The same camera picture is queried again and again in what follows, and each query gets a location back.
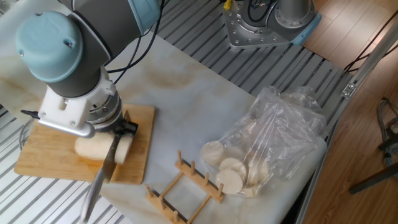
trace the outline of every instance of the wooden cutting board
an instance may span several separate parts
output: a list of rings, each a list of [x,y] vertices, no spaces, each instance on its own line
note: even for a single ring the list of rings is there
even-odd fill
[[[116,166],[111,182],[141,184],[154,127],[155,108],[123,104],[123,112],[126,110],[131,121],[138,124],[138,130],[125,163]],[[93,181],[103,162],[75,153],[76,138],[36,122],[18,158],[15,172],[37,177]]]

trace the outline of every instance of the knife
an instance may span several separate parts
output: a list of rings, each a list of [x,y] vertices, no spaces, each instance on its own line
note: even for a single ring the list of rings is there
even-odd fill
[[[120,138],[120,134],[116,133],[114,135],[112,145],[109,149],[108,154],[105,157],[104,163],[101,169],[98,171],[97,175],[95,176],[94,181],[90,186],[90,189],[88,189],[85,201],[83,202],[83,206],[80,212],[80,223],[88,223],[88,219],[90,218],[95,203],[98,200],[98,196],[100,195],[103,182],[106,181],[107,183],[109,183],[112,178],[113,172],[116,168],[114,156],[116,153],[116,149],[118,148]]]

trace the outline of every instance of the metal grate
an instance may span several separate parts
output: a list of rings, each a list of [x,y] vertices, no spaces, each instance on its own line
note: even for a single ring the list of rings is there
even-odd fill
[[[222,7],[215,0],[170,1],[158,35],[253,96],[264,86],[283,92],[310,85],[326,116],[326,137],[346,105],[340,93],[352,76],[301,46],[232,49]]]
[[[253,96],[264,86],[285,91],[310,85],[328,122],[324,137],[348,102],[340,93],[351,75],[343,75],[342,69],[301,46],[232,49],[222,5],[217,0],[170,1],[164,9],[159,35]],[[88,190],[86,182],[14,173],[21,129],[21,123],[0,106],[0,224],[78,223]],[[131,223],[103,197],[90,220]]]
[[[89,184],[16,174],[22,125],[5,108],[0,108],[0,224],[78,223]],[[27,138],[28,134],[26,131],[22,137]],[[99,198],[90,220],[131,224],[103,197]]]

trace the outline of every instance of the gray cylinder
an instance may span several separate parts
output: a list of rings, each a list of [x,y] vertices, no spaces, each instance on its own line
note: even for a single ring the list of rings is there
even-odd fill
[[[287,21],[299,21],[310,10],[311,0],[279,0],[280,15]]]
[[[279,0],[275,18],[286,28],[300,28],[307,25],[316,15],[311,0]]]

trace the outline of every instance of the metal clamp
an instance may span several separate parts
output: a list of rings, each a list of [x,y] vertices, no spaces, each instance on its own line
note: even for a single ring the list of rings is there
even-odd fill
[[[349,83],[344,88],[343,92],[341,93],[341,96],[345,97],[347,99],[350,99],[356,89],[357,89],[357,86],[354,83]]]

